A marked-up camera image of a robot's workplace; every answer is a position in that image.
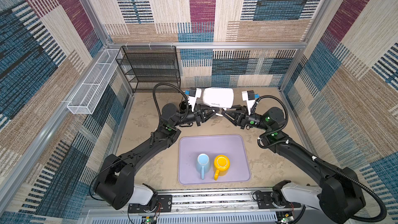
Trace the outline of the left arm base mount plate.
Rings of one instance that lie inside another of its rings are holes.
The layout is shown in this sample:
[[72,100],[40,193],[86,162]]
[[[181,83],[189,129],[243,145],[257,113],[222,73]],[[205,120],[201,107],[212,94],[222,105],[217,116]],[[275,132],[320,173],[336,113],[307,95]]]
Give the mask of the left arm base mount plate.
[[172,210],[172,203],[172,195],[158,195],[153,197],[147,205],[129,204],[127,212],[129,214],[169,213]]

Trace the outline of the light blue mug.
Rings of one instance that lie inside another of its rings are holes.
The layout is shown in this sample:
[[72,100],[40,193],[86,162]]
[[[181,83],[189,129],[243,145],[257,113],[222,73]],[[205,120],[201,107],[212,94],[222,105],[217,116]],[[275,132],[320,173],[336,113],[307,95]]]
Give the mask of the light blue mug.
[[209,156],[205,153],[201,153],[198,155],[196,160],[196,170],[200,175],[201,180],[205,179],[205,175],[210,170],[210,159]]

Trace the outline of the white mug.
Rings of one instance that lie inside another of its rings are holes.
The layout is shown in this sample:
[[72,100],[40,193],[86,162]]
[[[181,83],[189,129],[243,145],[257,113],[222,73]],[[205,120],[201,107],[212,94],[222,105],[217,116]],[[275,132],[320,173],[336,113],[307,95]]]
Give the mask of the white mug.
[[234,91],[232,88],[206,88],[203,90],[203,102],[210,107],[227,110],[233,106]]

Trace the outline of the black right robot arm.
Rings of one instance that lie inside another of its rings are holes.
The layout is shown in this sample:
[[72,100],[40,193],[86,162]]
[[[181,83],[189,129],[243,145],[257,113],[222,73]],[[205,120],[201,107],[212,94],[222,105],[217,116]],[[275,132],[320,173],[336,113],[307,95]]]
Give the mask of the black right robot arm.
[[299,203],[321,210],[329,219],[343,224],[349,219],[370,222],[367,217],[357,216],[366,206],[364,192],[371,193],[359,182],[357,174],[350,168],[332,165],[294,141],[283,128],[287,125],[285,108],[273,107],[260,115],[255,109],[235,105],[223,110],[222,115],[241,129],[257,128],[264,133],[258,138],[258,146],[278,154],[310,176],[316,186],[301,186],[290,180],[283,180],[273,187],[271,193],[276,207]]

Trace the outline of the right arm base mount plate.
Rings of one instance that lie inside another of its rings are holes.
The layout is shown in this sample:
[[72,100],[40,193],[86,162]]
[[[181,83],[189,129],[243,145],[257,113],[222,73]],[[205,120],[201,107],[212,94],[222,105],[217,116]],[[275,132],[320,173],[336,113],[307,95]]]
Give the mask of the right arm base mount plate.
[[301,204],[288,202],[282,196],[273,191],[255,191],[252,194],[253,200],[257,203],[259,209],[300,209]]

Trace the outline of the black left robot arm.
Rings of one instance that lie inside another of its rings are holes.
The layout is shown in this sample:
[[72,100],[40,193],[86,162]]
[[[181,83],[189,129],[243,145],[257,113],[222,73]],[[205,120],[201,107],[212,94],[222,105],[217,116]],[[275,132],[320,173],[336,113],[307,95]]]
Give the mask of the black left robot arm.
[[173,103],[165,105],[160,115],[157,129],[151,132],[149,139],[136,148],[119,156],[109,155],[104,160],[93,191],[114,209],[121,209],[128,203],[154,205],[155,191],[147,185],[136,185],[134,178],[145,163],[158,153],[171,147],[179,138],[178,126],[200,125],[214,116],[219,109],[199,104],[192,111],[180,113]]

